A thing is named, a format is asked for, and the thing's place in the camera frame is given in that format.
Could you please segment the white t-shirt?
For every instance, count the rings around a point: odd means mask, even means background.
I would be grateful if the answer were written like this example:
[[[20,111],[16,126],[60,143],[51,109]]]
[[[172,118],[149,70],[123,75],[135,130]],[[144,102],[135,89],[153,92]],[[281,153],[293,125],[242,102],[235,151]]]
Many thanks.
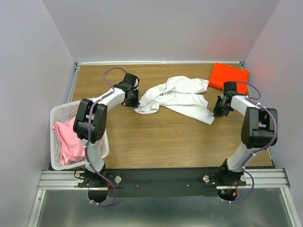
[[[169,78],[166,83],[148,89],[134,109],[138,114],[153,114],[164,106],[174,112],[211,125],[214,116],[208,110],[208,101],[203,93],[207,92],[209,81],[190,79],[185,76]]]

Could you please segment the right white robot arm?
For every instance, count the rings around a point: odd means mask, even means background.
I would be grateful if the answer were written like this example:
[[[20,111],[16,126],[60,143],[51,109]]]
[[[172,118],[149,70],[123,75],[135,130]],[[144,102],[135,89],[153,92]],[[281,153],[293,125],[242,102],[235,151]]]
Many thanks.
[[[244,116],[241,129],[241,144],[234,154],[226,159],[212,179],[223,185],[240,180],[245,167],[261,151],[277,142],[277,110],[266,108],[255,100],[260,99],[240,94],[236,81],[223,84],[223,95],[219,96],[213,111],[214,117],[227,116],[237,111]]]

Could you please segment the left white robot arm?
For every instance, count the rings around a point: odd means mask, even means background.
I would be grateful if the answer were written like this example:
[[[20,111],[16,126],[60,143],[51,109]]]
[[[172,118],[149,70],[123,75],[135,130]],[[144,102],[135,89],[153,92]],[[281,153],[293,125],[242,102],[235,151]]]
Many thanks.
[[[101,186],[105,181],[102,170],[105,163],[101,154],[101,139],[106,136],[107,113],[116,105],[137,108],[139,105],[137,76],[126,73],[123,81],[98,97],[95,101],[82,99],[74,120],[73,131],[84,146],[85,168],[90,171],[89,182]]]

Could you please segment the folded orange t-shirt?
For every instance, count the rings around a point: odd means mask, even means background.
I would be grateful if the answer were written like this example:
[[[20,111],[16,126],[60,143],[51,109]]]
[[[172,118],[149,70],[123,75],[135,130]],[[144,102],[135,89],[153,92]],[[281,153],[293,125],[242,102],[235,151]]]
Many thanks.
[[[209,86],[212,88],[223,90],[223,84],[228,81],[244,81],[248,82],[249,71],[236,69],[234,67],[216,62],[214,64]]]

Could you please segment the white plastic laundry basket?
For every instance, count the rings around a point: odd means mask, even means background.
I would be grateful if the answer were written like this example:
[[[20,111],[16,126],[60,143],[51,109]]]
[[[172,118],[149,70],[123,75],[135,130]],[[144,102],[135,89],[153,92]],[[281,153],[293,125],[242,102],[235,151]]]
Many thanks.
[[[85,166],[101,172],[109,153],[106,134],[111,105],[82,99],[51,111],[51,165],[60,171]]]

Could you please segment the pink t-shirt in basket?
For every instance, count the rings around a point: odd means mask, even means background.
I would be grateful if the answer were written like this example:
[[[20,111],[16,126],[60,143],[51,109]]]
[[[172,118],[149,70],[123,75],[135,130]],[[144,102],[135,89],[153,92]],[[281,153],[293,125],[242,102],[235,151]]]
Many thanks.
[[[68,122],[56,122],[52,131],[56,134],[60,148],[62,166],[80,162],[85,157],[84,145],[73,131],[75,117]]]

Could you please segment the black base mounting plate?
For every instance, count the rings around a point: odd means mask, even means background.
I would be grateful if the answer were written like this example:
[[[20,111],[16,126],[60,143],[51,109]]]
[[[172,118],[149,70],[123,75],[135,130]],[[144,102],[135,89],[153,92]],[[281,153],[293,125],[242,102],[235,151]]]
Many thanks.
[[[106,179],[85,170],[77,177],[78,187],[88,197],[103,202],[106,197],[221,196],[234,201],[237,189],[246,185],[243,172],[210,168],[107,169]]]

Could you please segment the aluminium front rail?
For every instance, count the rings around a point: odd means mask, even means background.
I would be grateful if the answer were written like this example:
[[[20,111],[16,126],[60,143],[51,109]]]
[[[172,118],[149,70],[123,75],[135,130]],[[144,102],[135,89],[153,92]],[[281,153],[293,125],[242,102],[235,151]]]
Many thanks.
[[[245,185],[238,185],[239,189],[254,188],[289,188],[290,183],[284,169],[248,169]],[[85,185],[79,187],[78,179],[73,171],[43,171],[40,175],[38,190],[101,190],[105,187]]]

